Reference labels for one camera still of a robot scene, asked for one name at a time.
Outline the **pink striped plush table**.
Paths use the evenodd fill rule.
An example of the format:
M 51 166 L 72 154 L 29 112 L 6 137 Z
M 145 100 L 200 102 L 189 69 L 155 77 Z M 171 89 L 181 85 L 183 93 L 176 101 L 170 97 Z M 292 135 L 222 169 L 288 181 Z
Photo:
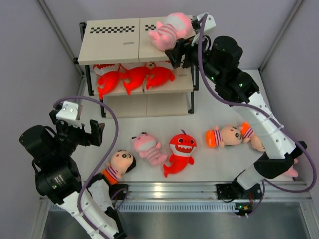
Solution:
M 168 155 L 161 152 L 162 143 L 146 132 L 131 138 L 134 151 L 150 166 L 159 166 L 167 161 Z
M 164 22 L 157 21 L 155 29 L 148 32 L 152 45 L 160 50 L 173 49 L 177 41 L 193 31 L 191 18 L 182 13 L 171 13 Z

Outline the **red shark plush mouth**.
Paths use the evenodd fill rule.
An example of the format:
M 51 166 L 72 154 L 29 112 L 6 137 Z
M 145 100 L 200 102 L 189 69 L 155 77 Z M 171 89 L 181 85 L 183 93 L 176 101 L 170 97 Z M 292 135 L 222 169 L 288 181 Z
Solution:
M 197 141 L 183 129 L 181 132 L 181 134 L 175 135 L 169 143 L 172 155 L 169 158 L 170 166 L 163 165 L 165 178 L 171 174 L 178 174 L 189 164 L 195 163 L 192 154 L 197 149 Z

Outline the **doll plush orange pants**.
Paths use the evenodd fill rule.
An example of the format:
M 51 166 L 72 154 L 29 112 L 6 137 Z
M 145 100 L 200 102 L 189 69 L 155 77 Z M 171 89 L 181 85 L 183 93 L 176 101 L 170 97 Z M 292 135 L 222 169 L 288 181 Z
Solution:
M 206 144 L 211 148 L 237 146 L 242 142 L 241 131 L 238 127 L 227 125 L 223 128 L 215 127 L 205 135 Z

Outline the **pink striped plush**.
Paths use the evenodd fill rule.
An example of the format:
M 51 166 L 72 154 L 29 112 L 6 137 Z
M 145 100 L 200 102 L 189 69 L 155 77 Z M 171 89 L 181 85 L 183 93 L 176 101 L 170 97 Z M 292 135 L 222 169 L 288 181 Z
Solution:
M 287 176 L 287 177 L 298 177 L 298 172 L 297 170 L 294 169 L 294 165 L 298 163 L 298 160 L 297 159 L 294 159 L 294 163 L 293 165 L 286 171 L 283 173 L 284 176 Z

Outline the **doll plush near left arm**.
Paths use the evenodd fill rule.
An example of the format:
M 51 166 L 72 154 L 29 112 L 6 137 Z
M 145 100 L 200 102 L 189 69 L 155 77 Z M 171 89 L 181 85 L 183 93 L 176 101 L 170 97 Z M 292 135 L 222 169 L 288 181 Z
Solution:
M 101 174 L 106 178 L 107 183 L 112 186 L 121 181 L 122 176 L 134 169 L 135 166 L 135 157 L 130 152 L 118 150 L 111 156 Z

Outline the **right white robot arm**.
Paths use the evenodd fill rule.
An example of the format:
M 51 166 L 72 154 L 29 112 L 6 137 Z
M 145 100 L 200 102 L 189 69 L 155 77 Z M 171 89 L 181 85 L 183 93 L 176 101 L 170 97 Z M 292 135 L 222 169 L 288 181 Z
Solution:
M 179 39 L 165 54 L 174 68 L 197 67 L 211 94 L 231 106 L 252 128 L 265 147 L 265 152 L 230 184 L 223 184 L 219 195 L 232 199 L 245 197 L 254 186 L 273 179 L 288 170 L 294 160 L 308 156 L 306 144 L 293 139 L 266 106 L 258 85 L 239 69 L 242 48 L 235 39 L 219 36 L 205 49 L 202 39 L 195 44 Z

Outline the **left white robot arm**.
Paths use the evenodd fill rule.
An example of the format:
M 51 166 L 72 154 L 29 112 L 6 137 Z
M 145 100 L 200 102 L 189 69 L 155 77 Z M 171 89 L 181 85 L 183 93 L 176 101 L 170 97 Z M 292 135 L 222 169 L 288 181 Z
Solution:
M 33 157 L 35 185 L 38 193 L 66 210 L 93 239 L 124 239 L 126 234 L 110 196 L 113 187 L 100 182 L 96 194 L 106 199 L 106 208 L 95 202 L 96 195 L 82 186 L 76 162 L 71 158 L 77 146 L 100 146 L 105 125 L 90 121 L 86 133 L 79 121 L 82 106 L 64 101 L 49 113 L 56 133 L 49 127 L 36 125 L 19 138 L 20 144 Z

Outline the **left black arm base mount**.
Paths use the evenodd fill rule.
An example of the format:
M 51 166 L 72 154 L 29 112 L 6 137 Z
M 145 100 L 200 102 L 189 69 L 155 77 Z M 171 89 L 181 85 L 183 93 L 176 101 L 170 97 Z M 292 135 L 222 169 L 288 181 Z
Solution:
M 128 193 L 128 184 L 114 184 L 109 188 L 111 200 L 123 200 Z

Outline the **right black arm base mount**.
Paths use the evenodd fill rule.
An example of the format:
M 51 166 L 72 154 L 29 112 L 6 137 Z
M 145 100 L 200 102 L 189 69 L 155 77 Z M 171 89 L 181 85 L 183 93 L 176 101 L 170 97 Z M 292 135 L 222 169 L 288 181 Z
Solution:
M 238 192 L 231 183 L 217 184 L 217 198 L 226 203 L 230 203 L 238 199 Z

